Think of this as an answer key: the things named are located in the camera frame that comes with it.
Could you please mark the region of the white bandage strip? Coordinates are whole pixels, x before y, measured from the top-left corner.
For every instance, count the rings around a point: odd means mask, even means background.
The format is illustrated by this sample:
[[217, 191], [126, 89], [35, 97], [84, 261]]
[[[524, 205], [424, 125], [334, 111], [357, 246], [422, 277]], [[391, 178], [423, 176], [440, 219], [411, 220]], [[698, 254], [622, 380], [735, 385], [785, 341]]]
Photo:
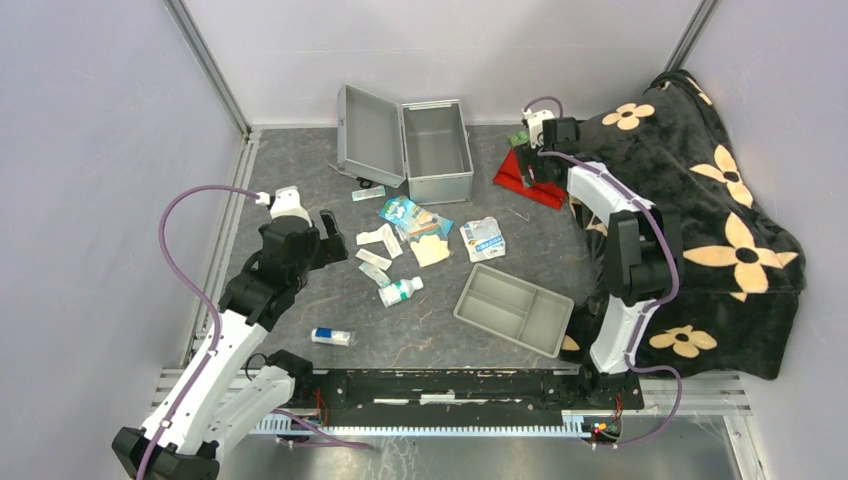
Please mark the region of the white bandage strip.
[[384, 224], [374, 231], [361, 232], [356, 235], [355, 239], [359, 246], [382, 242], [391, 259], [403, 254], [400, 242], [395, 237], [390, 224]]

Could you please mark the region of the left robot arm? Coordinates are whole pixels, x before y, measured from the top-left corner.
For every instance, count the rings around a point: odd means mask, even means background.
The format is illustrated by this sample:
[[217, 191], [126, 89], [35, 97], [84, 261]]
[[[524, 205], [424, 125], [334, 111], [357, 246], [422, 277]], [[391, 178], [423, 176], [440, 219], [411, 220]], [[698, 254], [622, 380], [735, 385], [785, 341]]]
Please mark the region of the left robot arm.
[[224, 458], [275, 407], [306, 405], [311, 362], [278, 351], [229, 401], [223, 399], [310, 271], [348, 257], [332, 211], [323, 231], [295, 210], [260, 227], [261, 249], [225, 287], [211, 332], [166, 399], [139, 428], [123, 427], [112, 450], [133, 479], [214, 479]]

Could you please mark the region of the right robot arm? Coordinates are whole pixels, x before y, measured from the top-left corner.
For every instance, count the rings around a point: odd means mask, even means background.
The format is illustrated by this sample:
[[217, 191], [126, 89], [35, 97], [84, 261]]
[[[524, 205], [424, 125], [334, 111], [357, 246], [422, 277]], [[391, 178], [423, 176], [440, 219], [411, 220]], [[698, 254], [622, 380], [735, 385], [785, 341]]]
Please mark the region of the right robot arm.
[[565, 153], [579, 138], [576, 119], [526, 110], [522, 123], [527, 139], [515, 152], [523, 184], [557, 185], [607, 231], [602, 268], [609, 300], [589, 350], [592, 372], [577, 382], [580, 400], [602, 408], [618, 393], [612, 375], [634, 369], [651, 317], [679, 292], [684, 278], [681, 216], [631, 190], [596, 158]]

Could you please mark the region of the grey metal case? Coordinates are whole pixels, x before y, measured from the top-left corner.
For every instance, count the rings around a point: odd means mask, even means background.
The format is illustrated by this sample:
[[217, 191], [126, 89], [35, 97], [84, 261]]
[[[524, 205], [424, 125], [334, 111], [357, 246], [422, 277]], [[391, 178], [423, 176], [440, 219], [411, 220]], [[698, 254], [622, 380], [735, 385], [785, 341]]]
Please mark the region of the grey metal case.
[[419, 205], [468, 201], [474, 165], [457, 99], [398, 103], [346, 84], [337, 96], [337, 167]]

